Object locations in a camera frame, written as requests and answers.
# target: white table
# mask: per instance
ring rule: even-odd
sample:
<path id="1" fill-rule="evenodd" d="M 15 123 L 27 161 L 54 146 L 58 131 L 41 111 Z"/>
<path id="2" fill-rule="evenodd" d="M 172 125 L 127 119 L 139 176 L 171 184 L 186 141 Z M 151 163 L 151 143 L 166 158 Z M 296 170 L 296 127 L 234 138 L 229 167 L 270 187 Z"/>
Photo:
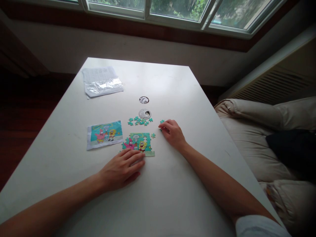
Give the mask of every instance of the white table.
<path id="1" fill-rule="evenodd" d="M 155 133 L 132 185 L 80 209 L 60 236 L 234 236 L 235 230 L 187 161 L 163 138 L 160 120 L 175 119 L 186 140 L 249 190 L 279 221 L 237 147 L 187 66 L 88 58 L 82 69 L 113 66 L 124 92 L 87 100 L 79 72 L 0 193 L 0 221 L 99 171 L 121 144 L 86 151 L 87 127 L 122 121 L 131 132 Z M 147 96 L 149 103 L 139 102 Z M 142 108 L 148 126 L 129 126 Z"/>

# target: green trees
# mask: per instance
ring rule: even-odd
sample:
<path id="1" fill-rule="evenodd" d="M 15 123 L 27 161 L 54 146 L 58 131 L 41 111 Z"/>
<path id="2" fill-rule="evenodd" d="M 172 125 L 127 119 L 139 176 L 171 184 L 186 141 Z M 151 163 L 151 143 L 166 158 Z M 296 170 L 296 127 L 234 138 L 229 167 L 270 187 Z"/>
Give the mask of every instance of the green trees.
<path id="1" fill-rule="evenodd" d="M 112 6 L 144 10 L 144 0 L 89 0 Z M 150 12 L 199 21 L 209 0 L 152 0 Z M 243 29 L 270 0 L 223 0 L 212 23 Z"/>

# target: hand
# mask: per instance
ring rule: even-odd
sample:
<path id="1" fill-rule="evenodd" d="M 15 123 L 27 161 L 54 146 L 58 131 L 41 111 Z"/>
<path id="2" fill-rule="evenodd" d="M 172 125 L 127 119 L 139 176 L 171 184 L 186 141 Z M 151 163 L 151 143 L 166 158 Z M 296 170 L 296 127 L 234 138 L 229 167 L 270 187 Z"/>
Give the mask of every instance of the hand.
<path id="1" fill-rule="evenodd" d="M 145 164 L 144 160 L 139 160 L 144 157 L 145 153 L 129 148 L 124 149 L 114 156 L 114 158 L 96 174 L 98 180 L 101 182 L 102 191 L 108 192 L 120 189 L 135 181 L 141 174 L 139 170 Z"/>
<path id="2" fill-rule="evenodd" d="M 165 136 L 170 145 L 178 151 L 187 144 L 182 130 L 175 120 L 169 119 L 164 123 L 159 124 L 158 127 L 162 129 L 162 134 Z"/>

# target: forearm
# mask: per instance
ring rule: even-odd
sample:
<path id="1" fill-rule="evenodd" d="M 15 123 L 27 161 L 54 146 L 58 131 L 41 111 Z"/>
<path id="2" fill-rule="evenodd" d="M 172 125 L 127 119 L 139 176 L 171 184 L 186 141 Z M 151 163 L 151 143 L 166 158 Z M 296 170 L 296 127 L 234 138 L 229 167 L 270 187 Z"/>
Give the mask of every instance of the forearm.
<path id="1" fill-rule="evenodd" d="M 246 215 L 263 215 L 276 221 L 248 190 L 190 145 L 183 146 L 179 151 L 234 222 Z"/>
<path id="2" fill-rule="evenodd" d="M 48 236 L 76 210 L 101 194 L 97 176 L 60 191 L 0 225 L 2 236 Z"/>

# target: beige sofa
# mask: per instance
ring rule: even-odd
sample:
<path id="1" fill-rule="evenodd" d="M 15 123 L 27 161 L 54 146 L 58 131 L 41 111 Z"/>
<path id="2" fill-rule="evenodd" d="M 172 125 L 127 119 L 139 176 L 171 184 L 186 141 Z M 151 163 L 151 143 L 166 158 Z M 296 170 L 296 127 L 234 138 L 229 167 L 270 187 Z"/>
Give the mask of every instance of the beige sofa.
<path id="1" fill-rule="evenodd" d="M 215 106 L 241 155 L 284 225 L 298 236 L 308 221 L 316 186 L 282 164 L 265 140 L 276 131 L 316 129 L 316 97 L 278 105 L 226 99 Z"/>

